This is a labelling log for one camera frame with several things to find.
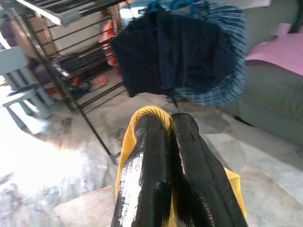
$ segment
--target tiled floor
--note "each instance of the tiled floor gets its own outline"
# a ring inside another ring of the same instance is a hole
[[[89,117],[116,153],[132,114],[146,105],[162,107],[169,113],[186,111],[195,117],[211,150],[225,166],[240,174],[250,227],[302,226],[302,148],[244,125],[215,108],[180,103],[177,110],[163,96],[140,94],[128,98],[122,93]],[[0,109],[1,227],[71,226],[63,217],[60,220],[59,208],[54,212],[54,207],[114,185],[116,166],[82,117],[60,103],[52,107],[52,112],[47,120],[23,116],[29,130],[22,131]],[[76,201],[83,205],[82,198]],[[87,215],[93,218],[94,212],[98,209],[90,209]],[[94,226],[109,224],[111,217],[105,214]],[[83,221],[78,226],[87,225]]]

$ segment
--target clothes drying rack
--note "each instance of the clothes drying rack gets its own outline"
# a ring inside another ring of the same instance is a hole
[[[95,74],[86,78],[84,81],[81,81],[81,83],[87,81],[88,79],[93,79],[95,76],[98,76],[101,73],[111,69],[111,67],[107,66],[107,68],[103,68],[102,70],[98,71],[98,67],[100,66],[100,64],[106,64],[109,54],[102,50],[102,45],[107,44],[110,40],[106,40],[102,43],[96,42],[84,50],[67,56],[67,58],[65,58],[63,61],[59,61],[58,58],[61,52],[66,51],[69,48],[75,47],[76,45],[79,45],[84,41],[100,37],[103,32],[100,32],[91,37],[87,37],[81,40],[80,42],[77,42],[70,46],[66,46],[60,50],[56,48],[54,42],[66,38],[67,36],[73,35],[83,29],[86,29],[89,26],[100,24],[107,20],[112,20],[114,22],[115,29],[121,28],[122,23],[118,11],[118,3],[123,1],[125,0],[11,0],[5,1],[5,4],[3,4],[3,7],[9,18],[16,22],[16,24],[18,25],[18,31],[23,34],[24,37],[26,37],[26,39],[31,44],[31,47],[35,54],[38,56],[39,59],[41,59],[42,64],[49,73],[54,85],[60,91],[63,102],[72,112],[76,110],[80,112],[80,114],[88,123],[89,127],[99,140],[100,144],[103,146],[103,148],[114,163],[116,163],[116,159],[120,155],[120,153],[113,154],[112,152],[110,152],[108,146],[102,140],[96,128],[93,126],[92,122],[87,117],[87,114],[92,110],[96,109],[97,107],[101,106],[102,104],[106,103],[107,101],[123,93],[125,89],[87,112],[84,112],[83,109],[88,105],[92,104],[93,102],[104,97],[105,95],[121,87],[123,85],[122,82],[119,82],[109,87],[100,94],[97,94],[93,98],[81,104],[78,102],[78,100],[76,100],[76,98],[73,96],[73,94],[68,88],[68,85],[72,83],[75,77],[80,77],[88,70],[93,70]],[[85,6],[88,3],[91,3],[89,7],[81,7]],[[50,29],[56,26],[68,26],[70,23],[81,20],[84,17],[92,15],[94,13],[102,13],[102,16],[99,21],[94,22],[91,25],[76,29],[71,33],[64,34],[61,37],[53,39]],[[43,29],[35,30],[33,28],[30,23],[30,19],[33,17],[37,17],[39,18],[39,20],[41,20],[41,22],[43,23]],[[39,33],[41,32],[44,32],[47,37],[46,43],[41,43],[41,40],[39,40]],[[47,45],[51,45],[53,47],[53,53],[48,54],[46,52],[45,46]]]

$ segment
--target blue checkered cloth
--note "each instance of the blue checkered cloth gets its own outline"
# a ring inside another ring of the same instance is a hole
[[[175,10],[174,13],[188,15],[190,8]],[[232,51],[236,55],[234,72],[224,77],[222,82],[207,93],[196,94],[187,87],[176,88],[176,92],[202,106],[223,106],[239,98],[245,88],[245,57],[247,54],[247,33],[243,11],[233,5],[209,2],[208,14],[201,11],[194,14],[201,20],[218,24],[230,35]]]

